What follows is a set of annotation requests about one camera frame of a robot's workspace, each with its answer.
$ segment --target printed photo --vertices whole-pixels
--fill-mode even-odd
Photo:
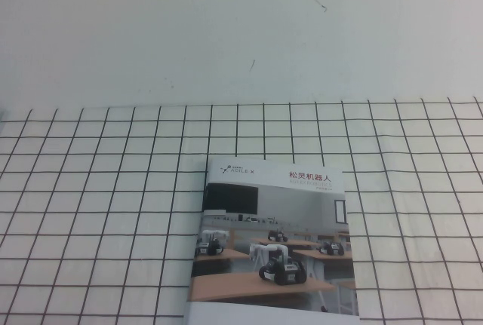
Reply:
[[[213,160],[190,301],[358,315],[342,181],[324,167]]]

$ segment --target white wall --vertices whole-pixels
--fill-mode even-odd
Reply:
[[[0,0],[0,107],[483,94],[483,0],[317,1]]]
[[[348,225],[336,223],[334,199],[344,199],[344,195],[260,185],[257,216],[275,217],[277,222],[289,222],[299,225],[301,230],[318,230],[328,235],[336,231],[347,231]]]

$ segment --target robotic arm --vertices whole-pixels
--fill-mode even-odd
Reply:
[[[288,248],[283,244],[267,244],[266,246],[262,244],[251,244],[250,245],[250,259],[254,260],[257,257],[258,251],[281,251],[281,258],[284,265],[288,263]]]

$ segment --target window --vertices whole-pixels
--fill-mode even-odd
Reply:
[[[335,222],[347,223],[346,201],[336,199],[335,203]]]

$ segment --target logo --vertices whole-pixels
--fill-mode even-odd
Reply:
[[[227,165],[226,168],[220,168],[220,170],[222,171],[222,174],[224,174],[226,172],[255,174],[255,170],[244,169],[243,167],[236,167],[236,166],[232,166],[232,165]]]
[[[225,173],[225,172],[226,172],[226,171],[227,171],[229,168],[231,168],[231,167],[232,167],[232,166],[231,166],[231,165],[229,165],[229,166],[228,166],[228,167],[226,167],[226,168],[220,168],[220,169],[223,171],[223,174],[224,174],[224,173]]]

